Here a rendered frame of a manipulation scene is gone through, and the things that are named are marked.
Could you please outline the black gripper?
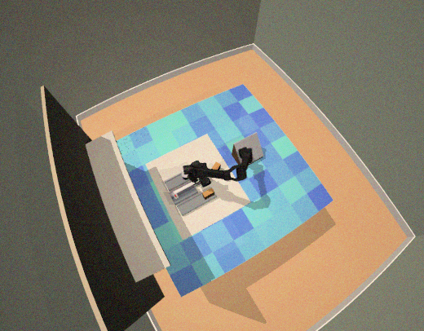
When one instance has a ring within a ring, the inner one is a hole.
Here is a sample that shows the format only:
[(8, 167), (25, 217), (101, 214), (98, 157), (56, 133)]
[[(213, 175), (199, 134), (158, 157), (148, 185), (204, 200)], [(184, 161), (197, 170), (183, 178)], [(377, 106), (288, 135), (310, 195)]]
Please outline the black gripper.
[[(199, 161), (194, 161), (193, 163), (191, 163), (191, 165), (195, 165), (196, 163), (199, 163)], [(205, 177), (203, 179), (199, 179), (202, 187), (206, 187), (209, 184), (211, 184), (210, 179), (208, 177)]]

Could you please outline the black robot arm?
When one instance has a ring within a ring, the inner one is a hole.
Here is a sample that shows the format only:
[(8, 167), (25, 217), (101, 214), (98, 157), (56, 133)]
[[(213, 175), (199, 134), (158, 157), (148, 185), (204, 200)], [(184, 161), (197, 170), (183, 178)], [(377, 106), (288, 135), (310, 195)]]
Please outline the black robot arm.
[[(195, 165), (183, 165), (183, 173), (188, 174), (188, 178), (190, 181), (195, 183), (197, 179), (203, 179), (205, 177), (211, 177), (216, 179), (224, 179), (226, 181), (241, 181), (247, 179), (247, 169), (249, 163), (251, 163), (252, 159), (252, 148), (241, 148), (239, 149), (240, 158), (242, 158), (242, 163), (240, 165), (234, 165), (229, 170), (213, 170), (207, 168), (206, 163), (196, 163)], [(236, 169), (237, 178), (234, 179), (231, 177), (231, 172)]]

